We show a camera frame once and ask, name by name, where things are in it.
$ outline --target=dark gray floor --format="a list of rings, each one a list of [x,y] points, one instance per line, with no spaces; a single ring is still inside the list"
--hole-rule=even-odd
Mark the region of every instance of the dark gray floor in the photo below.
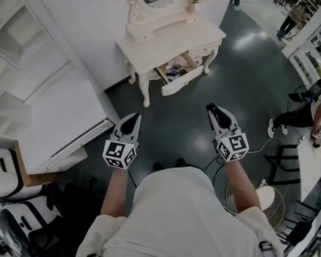
[[[288,93],[302,85],[302,81],[274,41],[242,11],[229,7],[220,27],[227,38],[223,40],[217,58],[212,62],[209,75],[202,74],[171,96],[162,96],[161,80],[150,82],[151,105],[143,106],[138,82],[122,85],[109,94],[120,117],[133,112],[142,115],[140,148],[130,172],[137,184],[152,171],[152,164],[159,162],[172,167],[183,157],[187,162],[204,168],[215,156],[205,106],[213,102],[235,115],[243,132],[246,132],[250,151],[259,150],[268,139],[269,119],[287,109]],[[285,143],[296,143],[299,135],[289,128],[289,135],[280,130],[275,133]],[[98,183],[95,193],[103,198],[112,169],[106,166],[102,151],[109,133],[103,134],[86,145],[88,158],[69,169],[60,184],[76,183],[88,187],[91,177]],[[270,165],[262,155],[275,154],[280,140],[270,141],[261,153],[248,154],[241,162],[258,185],[267,179]],[[214,162],[207,174],[212,179],[217,169]],[[280,178],[290,176],[279,172]],[[217,197],[224,200],[226,173],[222,170],[216,179]],[[286,186],[279,186],[285,191]],[[286,206],[290,209],[298,196],[298,185],[290,186]],[[134,187],[129,184],[128,202],[132,205]]]

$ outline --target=wooden board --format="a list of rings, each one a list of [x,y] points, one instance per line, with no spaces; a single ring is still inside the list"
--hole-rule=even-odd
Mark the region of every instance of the wooden board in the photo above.
[[[20,169],[20,174],[24,186],[37,186],[49,183],[54,183],[60,180],[61,174],[58,173],[45,173],[45,174],[33,174],[28,175],[24,166],[24,162],[21,157],[20,147],[18,141],[15,142],[14,148],[17,153],[18,164]]]

